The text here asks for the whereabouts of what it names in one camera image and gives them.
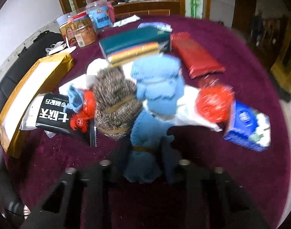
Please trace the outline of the white plastic bag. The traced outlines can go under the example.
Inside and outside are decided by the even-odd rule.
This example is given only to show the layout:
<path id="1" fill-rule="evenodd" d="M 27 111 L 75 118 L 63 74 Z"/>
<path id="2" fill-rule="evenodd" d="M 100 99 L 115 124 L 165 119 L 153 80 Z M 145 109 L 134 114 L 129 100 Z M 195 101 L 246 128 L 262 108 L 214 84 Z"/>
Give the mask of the white plastic bag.
<path id="1" fill-rule="evenodd" d="M 70 86 L 85 90 L 94 84 L 94 80 L 98 72 L 102 69 L 110 67 L 107 60 L 97 58 L 86 66 L 86 73 L 76 78 L 70 78 L 58 88 L 62 95 L 67 94 Z M 222 128 L 217 123 L 206 117 L 206 113 L 202 111 L 203 103 L 199 99 L 200 90 L 190 85 L 184 86 L 184 95 L 177 101 L 174 115 L 160 115 L 149 107 L 149 102 L 143 102 L 144 109 L 162 122 L 168 122 L 175 126 L 203 126 L 212 131 L 220 132 Z"/>

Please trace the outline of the light blue knitted cloth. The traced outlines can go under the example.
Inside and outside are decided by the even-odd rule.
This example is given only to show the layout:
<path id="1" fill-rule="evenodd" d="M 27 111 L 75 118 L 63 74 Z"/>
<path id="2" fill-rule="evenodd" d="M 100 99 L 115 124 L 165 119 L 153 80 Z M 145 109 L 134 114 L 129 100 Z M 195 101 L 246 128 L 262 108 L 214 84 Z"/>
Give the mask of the light blue knitted cloth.
<path id="1" fill-rule="evenodd" d="M 173 168 L 179 154 L 171 148 L 174 136 L 167 135 L 172 126 L 145 110 L 138 115 L 131 130 L 132 151 L 124 171 L 129 182 L 150 183 L 162 174 L 166 174 L 168 182 L 174 182 Z"/>

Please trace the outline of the red plastic bag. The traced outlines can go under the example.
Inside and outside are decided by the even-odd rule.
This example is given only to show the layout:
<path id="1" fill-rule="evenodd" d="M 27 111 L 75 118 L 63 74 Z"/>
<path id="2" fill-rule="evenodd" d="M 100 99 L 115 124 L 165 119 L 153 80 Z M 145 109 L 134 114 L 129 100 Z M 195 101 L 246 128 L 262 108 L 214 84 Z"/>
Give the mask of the red plastic bag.
<path id="1" fill-rule="evenodd" d="M 195 111 L 211 123 L 227 121 L 234 101 L 233 88 L 212 75 L 202 77 L 198 84 Z"/>

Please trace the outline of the blue tissue pack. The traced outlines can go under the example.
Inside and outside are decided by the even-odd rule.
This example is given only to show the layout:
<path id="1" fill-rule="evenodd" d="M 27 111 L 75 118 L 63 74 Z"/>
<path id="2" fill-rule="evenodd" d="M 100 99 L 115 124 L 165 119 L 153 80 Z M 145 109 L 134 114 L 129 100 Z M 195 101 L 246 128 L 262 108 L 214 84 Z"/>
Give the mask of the blue tissue pack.
<path id="1" fill-rule="evenodd" d="M 270 118 L 250 106 L 234 101 L 223 139 L 262 152 L 271 144 Z"/>

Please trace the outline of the small red bag bundle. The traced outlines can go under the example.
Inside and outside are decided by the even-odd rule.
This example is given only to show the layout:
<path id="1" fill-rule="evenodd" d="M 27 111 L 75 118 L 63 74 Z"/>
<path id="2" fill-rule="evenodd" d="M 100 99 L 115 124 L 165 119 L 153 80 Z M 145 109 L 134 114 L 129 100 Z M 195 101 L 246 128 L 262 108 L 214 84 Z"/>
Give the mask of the small red bag bundle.
<path id="1" fill-rule="evenodd" d="M 85 133 L 88 129 L 88 121 L 95 116 L 96 100 L 92 91 L 81 89 L 78 91 L 82 92 L 82 107 L 70 118 L 70 127 L 74 131 Z"/>

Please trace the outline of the brown speckled knitted cloth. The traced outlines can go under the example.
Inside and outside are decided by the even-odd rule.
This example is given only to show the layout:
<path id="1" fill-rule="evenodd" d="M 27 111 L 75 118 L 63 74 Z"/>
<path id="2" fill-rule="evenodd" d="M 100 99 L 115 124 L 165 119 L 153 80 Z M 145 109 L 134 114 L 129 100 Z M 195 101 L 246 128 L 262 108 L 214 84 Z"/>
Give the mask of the brown speckled knitted cloth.
<path id="1" fill-rule="evenodd" d="M 97 129 L 114 140 L 130 134 L 143 105 L 136 97 L 136 84 L 125 78 L 123 69 L 100 70 L 92 91 L 96 99 L 94 123 Z"/>

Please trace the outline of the black snack packet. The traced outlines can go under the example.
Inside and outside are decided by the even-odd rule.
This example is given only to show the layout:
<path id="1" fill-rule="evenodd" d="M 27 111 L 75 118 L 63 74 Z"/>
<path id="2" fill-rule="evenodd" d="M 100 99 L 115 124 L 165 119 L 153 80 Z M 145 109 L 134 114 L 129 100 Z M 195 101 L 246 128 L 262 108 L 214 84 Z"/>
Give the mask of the black snack packet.
<path id="1" fill-rule="evenodd" d="M 94 118 L 88 121 L 85 133 L 71 129 L 70 118 L 77 113 L 73 110 L 74 104 L 79 109 L 82 107 L 82 103 L 74 103 L 72 98 L 65 95 L 54 93 L 37 95 L 24 114 L 19 129 L 30 131 L 41 128 L 50 138 L 57 133 L 66 133 L 83 139 L 91 147 L 96 147 L 97 130 Z"/>

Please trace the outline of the light blue knitted bundle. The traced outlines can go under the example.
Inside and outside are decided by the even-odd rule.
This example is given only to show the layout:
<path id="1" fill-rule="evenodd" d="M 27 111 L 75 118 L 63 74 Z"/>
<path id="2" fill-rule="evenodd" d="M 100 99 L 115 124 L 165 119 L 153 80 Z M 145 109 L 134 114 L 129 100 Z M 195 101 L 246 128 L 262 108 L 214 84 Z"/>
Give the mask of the light blue knitted bundle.
<path id="1" fill-rule="evenodd" d="M 134 60 L 130 76 L 137 81 L 137 99 L 160 115 L 175 115 L 177 101 L 184 95 L 181 60 L 168 54 Z"/>

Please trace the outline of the red foil pouch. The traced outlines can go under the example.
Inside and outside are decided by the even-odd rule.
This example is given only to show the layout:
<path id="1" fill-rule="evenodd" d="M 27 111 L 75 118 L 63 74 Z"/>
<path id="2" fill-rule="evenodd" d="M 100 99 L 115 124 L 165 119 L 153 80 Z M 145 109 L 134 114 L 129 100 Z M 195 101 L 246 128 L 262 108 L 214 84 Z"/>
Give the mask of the red foil pouch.
<path id="1" fill-rule="evenodd" d="M 170 39 L 172 49 L 178 52 L 191 79 L 226 71 L 206 49 L 190 38 L 189 33 L 172 33 Z"/>

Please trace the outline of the teal facial tissue box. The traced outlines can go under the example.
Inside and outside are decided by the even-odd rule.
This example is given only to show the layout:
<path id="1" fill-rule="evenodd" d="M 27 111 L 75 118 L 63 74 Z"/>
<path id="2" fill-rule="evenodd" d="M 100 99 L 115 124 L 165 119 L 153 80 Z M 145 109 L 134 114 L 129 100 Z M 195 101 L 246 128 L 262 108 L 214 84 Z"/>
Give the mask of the teal facial tissue box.
<path id="1" fill-rule="evenodd" d="M 99 40 L 99 46 L 105 58 L 121 50 L 157 42 L 161 52 L 171 51 L 170 33 L 155 27 L 135 28 Z"/>

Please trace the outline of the blue white wipes packet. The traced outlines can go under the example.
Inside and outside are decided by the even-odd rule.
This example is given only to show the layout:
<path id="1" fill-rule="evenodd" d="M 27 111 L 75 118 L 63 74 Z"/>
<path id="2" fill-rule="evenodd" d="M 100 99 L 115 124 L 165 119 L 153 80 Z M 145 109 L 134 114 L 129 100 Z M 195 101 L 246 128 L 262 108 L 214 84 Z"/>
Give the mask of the blue white wipes packet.
<path id="1" fill-rule="evenodd" d="M 159 29 L 161 31 L 167 31 L 169 33 L 172 33 L 173 29 L 171 25 L 163 23 L 163 22 L 144 22 L 140 23 L 138 28 L 145 28 L 145 27 L 154 27 L 156 29 Z"/>

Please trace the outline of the yellow tray box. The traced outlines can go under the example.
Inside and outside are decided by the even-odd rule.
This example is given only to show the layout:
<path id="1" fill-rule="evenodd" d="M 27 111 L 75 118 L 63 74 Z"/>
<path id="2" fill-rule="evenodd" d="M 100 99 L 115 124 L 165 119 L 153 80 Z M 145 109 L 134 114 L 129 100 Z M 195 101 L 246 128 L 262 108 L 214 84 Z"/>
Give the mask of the yellow tray box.
<path id="1" fill-rule="evenodd" d="M 19 130 L 22 118 L 32 100 L 52 92 L 74 66 L 70 53 L 57 53 L 37 60 L 16 85 L 0 113 L 1 146 L 19 158 L 28 133 Z"/>

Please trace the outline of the white paper packet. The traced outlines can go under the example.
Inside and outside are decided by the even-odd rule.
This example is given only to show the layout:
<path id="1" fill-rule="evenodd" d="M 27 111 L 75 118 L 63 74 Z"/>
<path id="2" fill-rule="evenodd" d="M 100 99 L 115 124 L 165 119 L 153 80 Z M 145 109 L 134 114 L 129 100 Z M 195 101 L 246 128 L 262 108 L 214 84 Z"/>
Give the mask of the white paper packet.
<path id="1" fill-rule="evenodd" d="M 121 27 L 121 26 L 127 25 L 129 23 L 139 21 L 139 20 L 140 20 L 140 17 L 138 17 L 137 15 L 133 15 L 133 16 L 128 17 L 126 19 L 122 19 L 120 21 L 115 22 L 113 24 L 113 27 Z"/>

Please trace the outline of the blue label plastic jar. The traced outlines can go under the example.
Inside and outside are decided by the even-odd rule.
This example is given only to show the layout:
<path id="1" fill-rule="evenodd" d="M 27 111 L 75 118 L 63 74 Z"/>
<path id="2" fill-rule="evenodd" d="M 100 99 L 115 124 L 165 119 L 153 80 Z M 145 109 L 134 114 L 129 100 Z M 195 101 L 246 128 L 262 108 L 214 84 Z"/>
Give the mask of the blue label plastic jar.
<path id="1" fill-rule="evenodd" d="M 106 0 L 92 2 L 86 6 L 86 10 L 96 33 L 112 27 L 112 20 L 109 15 L 109 8 Z"/>

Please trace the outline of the red lid snack jar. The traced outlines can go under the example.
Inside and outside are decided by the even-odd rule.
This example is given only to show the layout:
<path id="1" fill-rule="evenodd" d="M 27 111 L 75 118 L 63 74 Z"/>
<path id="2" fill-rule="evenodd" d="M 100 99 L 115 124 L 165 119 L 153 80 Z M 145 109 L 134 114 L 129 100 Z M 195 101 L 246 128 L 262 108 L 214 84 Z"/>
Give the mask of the red lid snack jar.
<path id="1" fill-rule="evenodd" d="M 73 33 L 73 25 L 72 22 L 69 22 L 68 19 L 70 17 L 70 13 L 66 13 L 61 17 L 56 19 L 56 22 L 59 26 L 59 31 L 62 35 L 64 42 L 67 47 L 73 47 L 77 45 L 76 38 Z"/>

